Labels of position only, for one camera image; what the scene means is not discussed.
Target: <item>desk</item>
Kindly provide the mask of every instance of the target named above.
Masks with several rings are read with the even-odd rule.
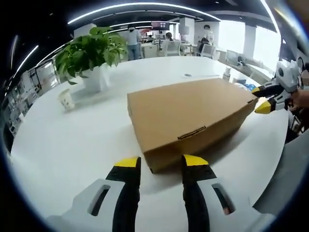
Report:
[[[180,173],[151,174],[140,151],[127,112],[129,92],[180,82],[221,77],[226,66],[204,57],[162,57],[120,63],[109,72],[110,90],[103,101],[65,113],[60,92],[83,88],[63,83],[42,95],[30,108],[15,137],[11,157],[18,185],[41,216],[60,215],[73,198],[114,163],[141,156],[137,232],[187,232]],[[231,77],[246,79],[231,70]],[[281,157],[288,114],[251,113],[227,143],[207,155],[217,176],[248,194],[250,205],[262,195]]]
[[[255,65],[247,64],[250,70],[253,72],[250,76],[251,79],[255,80],[260,84],[264,84],[273,78],[273,75],[266,69],[262,69]]]
[[[147,47],[156,47],[156,51],[154,52],[154,54],[153,55],[151,55],[151,58],[153,58],[153,57],[157,57],[157,52],[158,52],[158,50],[159,50],[159,45],[156,45],[156,44],[153,44],[153,43],[141,43],[141,52],[143,53],[143,58],[150,58],[150,57],[147,57],[146,55],[145,55],[145,48],[147,48]]]

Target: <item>paper cup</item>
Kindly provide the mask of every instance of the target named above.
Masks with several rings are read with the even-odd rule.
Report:
[[[25,116],[23,115],[23,113],[21,113],[19,116],[18,116],[19,120],[21,122],[25,122]]]
[[[231,75],[231,68],[230,67],[226,67],[224,75],[225,76],[230,76]]]
[[[62,93],[60,93],[58,99],[66,110],[71,110],[75,107],[69,89],[66,89]]]

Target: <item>white flower pot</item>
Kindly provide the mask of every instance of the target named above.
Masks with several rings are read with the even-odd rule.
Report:
[[[103,64],[100,67],[95,67],[93,71],[83,71],[83,75],[88,78],[83,78],[83,82],[87,92],[100,93],[104,92],[109,87],[108,65]]]

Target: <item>potted plant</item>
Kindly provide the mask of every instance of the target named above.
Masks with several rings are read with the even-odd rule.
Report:
[[[118,65],[120,55],[126,53],[126,42],[118,33],[110,33],[110,27],[95,27],[89,35],[80,36],[67,43],[56,56],[56,69],[69,84],[80,76],[85,87],[93,92],[105,90],[106,68]]]

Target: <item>robotic hand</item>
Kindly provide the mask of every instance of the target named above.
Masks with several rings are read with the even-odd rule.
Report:
[[[96,180],[74,198],[71,209],[47,223],[60,232],[134,232],[140,163],[140,158],[116,163],[105,180]],[[257,232],[275,218],[253,209],[249,197],[217,178],[200,157],[182,156],[182,176],[189,232]]]
[[[269,98],[256,108],[256,113],[269,114],[275,110],[287,110],[291,96],[298,88],[309,90],[309,86],[304,85],[301,78],[305,69],[303,60],[306,60],[305,56],[299,57],[297,62],[291,61],[287,66],[278,61],[274,78],[252,90],[252,94],[257,97]]]

